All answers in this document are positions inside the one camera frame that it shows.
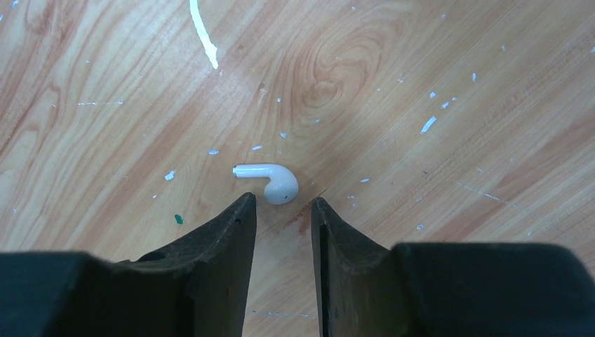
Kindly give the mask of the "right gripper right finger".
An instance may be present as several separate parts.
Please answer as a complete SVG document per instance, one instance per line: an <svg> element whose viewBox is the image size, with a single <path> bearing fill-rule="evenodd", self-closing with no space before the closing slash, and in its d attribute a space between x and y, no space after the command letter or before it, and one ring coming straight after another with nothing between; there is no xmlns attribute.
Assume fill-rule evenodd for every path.
<svg viewBox="0 0 595 337"><path fill-rule="evenodd" d="M594 280L535 243L377 244L312 203L322 336L593 336Z"/></svg>

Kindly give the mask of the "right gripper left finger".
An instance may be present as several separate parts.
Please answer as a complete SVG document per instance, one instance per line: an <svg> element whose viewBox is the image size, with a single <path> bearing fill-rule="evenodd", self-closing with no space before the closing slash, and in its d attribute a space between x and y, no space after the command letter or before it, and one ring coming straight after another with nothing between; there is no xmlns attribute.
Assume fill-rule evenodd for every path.
<svg viewBox="0 0 595 337"><path fill-rule="evenodd" d="M240 336L256 198L136 261L83 251L1 255L2 336Z"/></svg>

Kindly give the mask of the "white earbud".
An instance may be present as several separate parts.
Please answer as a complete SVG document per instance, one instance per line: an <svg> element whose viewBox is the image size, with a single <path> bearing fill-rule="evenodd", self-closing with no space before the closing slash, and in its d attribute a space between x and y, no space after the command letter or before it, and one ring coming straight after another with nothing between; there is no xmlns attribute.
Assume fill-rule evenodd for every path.
<svg viewBox="0 0 595 337"><path fill-rule="evenodd" d="M291 170L279 164L239 164L232 169L236 178L268 178L264 188L265 201L273 205L286 204L300 191L299 182Z"/></svg>

